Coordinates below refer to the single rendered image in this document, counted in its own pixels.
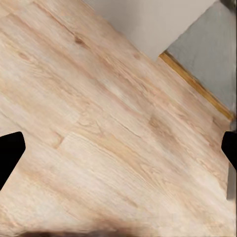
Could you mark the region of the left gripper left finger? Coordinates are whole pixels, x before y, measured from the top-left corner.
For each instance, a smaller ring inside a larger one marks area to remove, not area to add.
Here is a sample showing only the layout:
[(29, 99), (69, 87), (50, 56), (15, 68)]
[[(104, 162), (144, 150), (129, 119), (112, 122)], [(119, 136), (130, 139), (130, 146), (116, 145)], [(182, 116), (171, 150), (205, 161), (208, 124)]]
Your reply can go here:
[(26, 150), (21, 131), (0, 137), (0, 190)]

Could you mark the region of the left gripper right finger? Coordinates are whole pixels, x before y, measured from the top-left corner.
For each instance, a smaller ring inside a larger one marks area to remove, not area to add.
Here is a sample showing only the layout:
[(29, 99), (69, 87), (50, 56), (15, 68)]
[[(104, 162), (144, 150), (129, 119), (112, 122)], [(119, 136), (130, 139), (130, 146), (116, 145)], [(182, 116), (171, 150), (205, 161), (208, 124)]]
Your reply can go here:
[(237, 171), (237, 133), (226, 131), (221, 149)]

